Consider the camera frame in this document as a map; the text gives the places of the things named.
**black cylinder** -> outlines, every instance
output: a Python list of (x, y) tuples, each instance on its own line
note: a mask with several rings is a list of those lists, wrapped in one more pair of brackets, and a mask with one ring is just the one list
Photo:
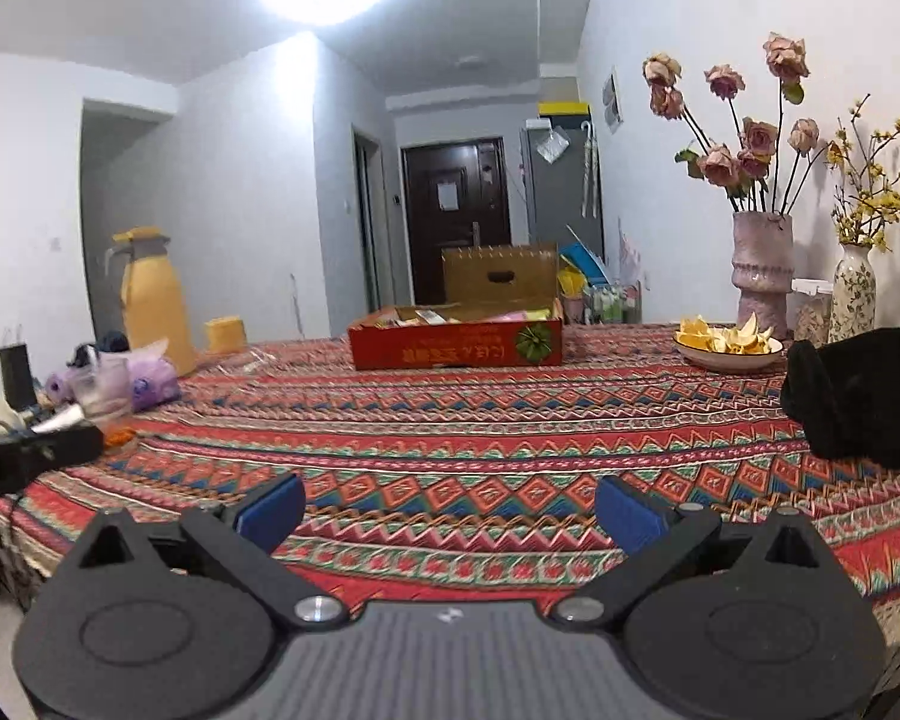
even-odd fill
[(0, 347), (0, 375), (4, 378), (4, 397), (10, 408), (21, 412), (36, 405), (34, 375), (29, 370), (26, 343)]

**pink vase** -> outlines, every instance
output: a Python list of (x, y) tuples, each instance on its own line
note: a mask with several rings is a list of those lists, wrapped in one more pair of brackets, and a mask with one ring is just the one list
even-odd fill
[(761, 330), (787, 335), (787, 295), (794, 280), (794, 223), (786, 215), (733, 215), (733, 285), (740, 290), (737, 324), (756, 314)]

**white paper notice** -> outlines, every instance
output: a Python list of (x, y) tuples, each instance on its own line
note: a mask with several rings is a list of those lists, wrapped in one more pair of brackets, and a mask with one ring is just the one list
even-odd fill
[(456, 183), (440, 182), (437, 184), (437, 200), (441, 211), (460, 210), (460, 201), (457, 199)]

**dark brown door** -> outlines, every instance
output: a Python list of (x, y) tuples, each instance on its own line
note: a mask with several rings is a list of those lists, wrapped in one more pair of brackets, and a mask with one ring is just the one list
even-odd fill
[(502, 138), (403, 149), (413, 292), (444, 303), (444, 248), (509, 245)]

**vase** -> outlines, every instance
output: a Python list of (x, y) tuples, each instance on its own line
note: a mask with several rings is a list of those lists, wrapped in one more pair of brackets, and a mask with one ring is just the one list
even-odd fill
[(789, 215), (733, 215), (733, 285), (740, 290), (737, 325), (756, 314), (761, 330), (787, 335), (787, 295), (794, 281), (794, 222)]
[(827, 343), (859, 336), (874, 328), (876, 276), (869, 264), (869, 249), (844, 244), (844, 258), (833, 274), (833, 307)]

